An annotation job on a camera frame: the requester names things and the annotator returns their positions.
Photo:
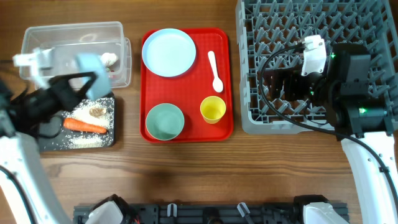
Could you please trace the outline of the light blue bowl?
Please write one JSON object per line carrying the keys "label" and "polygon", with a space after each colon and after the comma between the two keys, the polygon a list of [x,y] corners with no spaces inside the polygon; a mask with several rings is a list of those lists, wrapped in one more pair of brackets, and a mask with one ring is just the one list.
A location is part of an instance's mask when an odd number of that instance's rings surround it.
{"label": "light blue bowl", "polygon": [[111,80],[99,55],[80,53],[76,55],[76,62],[80,73],[90,74],[82,78],[84,86],[89,83],[85,91],[89,100],[95,101],[111,92]]}

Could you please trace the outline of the brown food scrap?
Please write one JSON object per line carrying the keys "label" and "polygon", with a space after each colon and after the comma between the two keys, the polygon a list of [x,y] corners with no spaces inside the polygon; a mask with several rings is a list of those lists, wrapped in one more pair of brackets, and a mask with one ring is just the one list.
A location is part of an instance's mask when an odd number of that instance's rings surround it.
{"label": "brown food scrap", "polygon": [[106,108],[90,108],[89,114],[95,118],[99,118],[107,113]]}

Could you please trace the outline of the white rice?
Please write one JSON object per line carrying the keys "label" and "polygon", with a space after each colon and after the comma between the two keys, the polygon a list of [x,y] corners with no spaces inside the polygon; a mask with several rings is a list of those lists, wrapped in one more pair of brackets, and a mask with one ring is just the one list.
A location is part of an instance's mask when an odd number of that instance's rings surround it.
{"label": "white rice", "polygon": [[[89,114],[90,108],[106,108],[107,113],[99,118]],[[113,97],[100,98],[96,101],[83,100],[73,111],[62,111],[60,116],[74,118],[85,123],[94,124],[107,129],[107,133],[88,133],[83,131],[72,131],[62,128],[64,139],[61,138],[63,146],[61,149],[82,149],[94,147],[108,147],[114,142],[114,112],[115,99]]]}

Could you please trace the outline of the orange carrot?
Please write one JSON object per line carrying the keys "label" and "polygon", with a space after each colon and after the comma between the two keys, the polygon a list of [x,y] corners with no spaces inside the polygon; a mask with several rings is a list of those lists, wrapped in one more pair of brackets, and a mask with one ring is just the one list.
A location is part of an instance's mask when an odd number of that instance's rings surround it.
{"label": "orange carrot", "polygon": [[83,131],[88,133],[107,133],[107,129],[94,124],[89,124],[82,122],[74,118],[65,118],[63,122],[63,127],[72,131]]}

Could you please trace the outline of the red snack wrapper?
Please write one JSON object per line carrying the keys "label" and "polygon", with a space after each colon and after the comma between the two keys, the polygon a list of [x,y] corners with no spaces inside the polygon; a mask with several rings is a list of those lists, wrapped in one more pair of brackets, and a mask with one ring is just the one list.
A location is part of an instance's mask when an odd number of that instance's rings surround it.
{"label": "red snack wrapper", "polygon": [[108,73],[108,76],[109,76],[109,78],[110,79],[115,79],[116,78],[116,75],[114,74],[114,70],[112,70],[112,69],[110,69],[110,68],[108,68],[108,67],[106,67],[106,71],[107,71],[107,73]]}

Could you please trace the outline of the white tissue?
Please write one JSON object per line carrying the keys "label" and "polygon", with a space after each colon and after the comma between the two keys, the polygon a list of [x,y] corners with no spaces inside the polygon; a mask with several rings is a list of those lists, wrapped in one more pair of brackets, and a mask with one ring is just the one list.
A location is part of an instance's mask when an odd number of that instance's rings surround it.
{"label": "white tissue", "polygon": [[105,67],[111,67],[119,60],[119,57],[114,53],[106,52],[100,56],[100,60]]}

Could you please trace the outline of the yellow cup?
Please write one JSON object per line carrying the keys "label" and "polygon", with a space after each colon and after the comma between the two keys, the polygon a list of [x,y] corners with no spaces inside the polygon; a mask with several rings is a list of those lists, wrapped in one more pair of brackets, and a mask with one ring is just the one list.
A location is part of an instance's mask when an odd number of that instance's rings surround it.
{"label": "yellow cup", "polygon": [[215,124],[226,113],[226,103],[219,96],[208,96],[200,104],[200,113],[205,122]]}

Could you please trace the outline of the green bowl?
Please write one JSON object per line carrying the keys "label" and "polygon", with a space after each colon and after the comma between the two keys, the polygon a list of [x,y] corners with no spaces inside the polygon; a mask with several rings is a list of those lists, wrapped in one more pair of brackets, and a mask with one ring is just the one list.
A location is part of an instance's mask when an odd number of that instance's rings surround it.
{"label": "green bowl", "polygon": [[146,116],[146,130],[160,141],[175,139],[183,131],[185,117],[182,110],[170,103],[154,106]]}

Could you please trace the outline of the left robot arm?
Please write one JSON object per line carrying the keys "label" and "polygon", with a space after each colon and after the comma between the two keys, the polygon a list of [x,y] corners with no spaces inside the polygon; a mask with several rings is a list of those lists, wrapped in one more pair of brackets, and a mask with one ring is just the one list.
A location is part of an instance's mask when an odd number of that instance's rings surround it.
{"label": "left robot arm", "polygon": [[84,72],[51,78],[19,103],[1,89],[1,171],[15,185],[32,223],[71,223],[58,201],[40,162],[38,145],[28,129],[59,111],[71,111],[95,90],[95,98],[111,92],[110,82],[99,87],[107,74]]}

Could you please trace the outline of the grey dishwasher rack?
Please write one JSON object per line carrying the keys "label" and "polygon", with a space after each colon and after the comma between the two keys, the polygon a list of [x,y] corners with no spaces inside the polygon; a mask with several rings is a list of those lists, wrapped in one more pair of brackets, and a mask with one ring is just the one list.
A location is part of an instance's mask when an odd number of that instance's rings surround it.
{"label": "grey dishwasher rack", "polygon": [[262,68],[290,68],[303,57],[273,53],[320,35],[327,47],[340,42],[365,46],[371,53],[369,92],[397,115],[397,29],[393,1],[238,1],[236,33],[239,46],[240,102],[243,130],[249,134],[297,134],[311,126],[329,129],[325,109],[307,99],[283,96],[264,102],[259,91]]}

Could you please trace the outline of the clear plastic bin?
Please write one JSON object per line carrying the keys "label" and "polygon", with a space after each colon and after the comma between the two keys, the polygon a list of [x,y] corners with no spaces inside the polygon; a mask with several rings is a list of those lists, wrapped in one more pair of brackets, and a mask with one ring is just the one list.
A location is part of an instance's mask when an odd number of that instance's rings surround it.
{"label": "clear plastic bin", "polygon": [[55,48],[54,68],[44,71],[46,79],[77,73],[76,54],[92,53],[101,56],[109,52],[119,57],[109,67],[116,75],[115,79],[111,79],[112,87],[124,88],[131,82],[131,43],[124,36],[123,25],[118,21],[30,27],[25,31],[21,53],[32,53],[37,47]]}

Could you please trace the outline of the white plastic spoon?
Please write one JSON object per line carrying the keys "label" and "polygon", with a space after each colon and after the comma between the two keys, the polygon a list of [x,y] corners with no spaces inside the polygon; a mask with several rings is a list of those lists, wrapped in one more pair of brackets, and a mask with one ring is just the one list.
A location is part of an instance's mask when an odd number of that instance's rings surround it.
{"label": "white plastic spoon", "polygon": [[217,93],[221,93],[223,91],[223,82],[218,76],[218,69],[217,69],[217,64],[216,64],[216,57],[214,51],[209,51],[208,52],[208,60],[211,66],[211,70],[213,72],[213,89]]}

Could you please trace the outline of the red serving tray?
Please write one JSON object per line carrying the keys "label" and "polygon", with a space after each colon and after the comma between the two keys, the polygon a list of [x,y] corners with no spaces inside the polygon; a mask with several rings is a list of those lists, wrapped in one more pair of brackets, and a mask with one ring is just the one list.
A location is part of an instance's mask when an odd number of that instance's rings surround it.
{"label": "red serving tray", "polygon": [[[139,130],[149,142],[160,143],[146,130],[148,112],[161,103],[179,107],[185,117],[182,132],[171,142],[208,142],[228,139],[234,129],[233,94],[229,62],[229,40],[219,28],[183,29],[194,41],[197,57],[186,73],[173,78],[164,78],[152,73],[141,62],[141,94]],[[218,75],[224,90],[221,93],[212,87],[213,73],[207,53],[214,51]],[[226,113],[216,124],[209,124],[200,113],[200,104],[208,96],[218,96],[226,103]]]}

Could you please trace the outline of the light blue plate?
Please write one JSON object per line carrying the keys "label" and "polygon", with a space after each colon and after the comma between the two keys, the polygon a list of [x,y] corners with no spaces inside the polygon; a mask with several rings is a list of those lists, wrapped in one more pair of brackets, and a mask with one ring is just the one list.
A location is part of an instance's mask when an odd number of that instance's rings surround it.
{"label": "light blue plate", "polygon": [[179,29],[157,30],[142,46],[144,65],[160,77],[176,77],[187,72],[195,62],[196,56],[193,39]]}

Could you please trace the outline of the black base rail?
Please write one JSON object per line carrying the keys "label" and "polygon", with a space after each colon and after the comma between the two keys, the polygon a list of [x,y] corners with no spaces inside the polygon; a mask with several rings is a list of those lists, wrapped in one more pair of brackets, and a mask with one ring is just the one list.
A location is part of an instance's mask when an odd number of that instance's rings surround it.
{"label": "black base rail", "polygon": [[[254,224],[289,224],[288,214],[292,206],[292,203],[250,205],[249,219]],[[204,224],[211,212],[225,224],[248,224],[236,205],[177,205],[175,215],[166,205],[130,204],[130,209],[140,224]]]}

